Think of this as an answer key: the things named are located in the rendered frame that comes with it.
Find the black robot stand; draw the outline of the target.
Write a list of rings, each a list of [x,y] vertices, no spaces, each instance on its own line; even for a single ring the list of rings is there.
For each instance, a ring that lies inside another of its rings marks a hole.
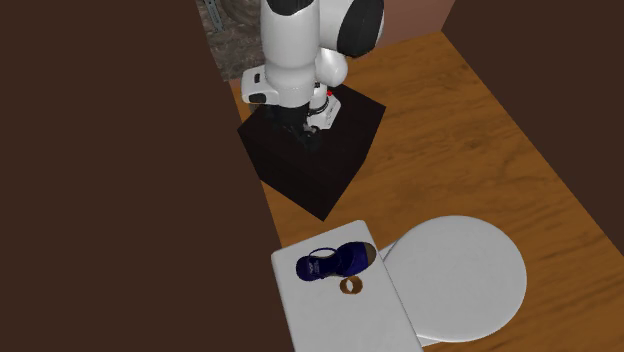
[[[258,107],[237,129],[258,177],[308,213],[325,220],[363,165],[386,107],[345,86],[331,90],[341,103],[320,146],[307,150]]]

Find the blue high-heeled shoe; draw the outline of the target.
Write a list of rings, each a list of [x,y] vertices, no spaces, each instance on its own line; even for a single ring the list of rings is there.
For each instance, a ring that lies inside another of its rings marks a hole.
[[[297,276],[307,282],[336,276],[355,276],[376,260],[376,248],[367,242],[354,241],[338,248],[323,247],[299,258],[295,265]]]

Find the white toilet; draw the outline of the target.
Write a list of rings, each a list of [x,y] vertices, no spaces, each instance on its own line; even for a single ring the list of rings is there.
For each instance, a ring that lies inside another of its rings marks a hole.
[[[361,241],[377,250],[351,277],[301,280],[299,258]],[[362,220],[272,253],[294,352],[424,352],[491,335],[519,310],[527,286],[514,242],[469,216],[425,221],[379,249]]]

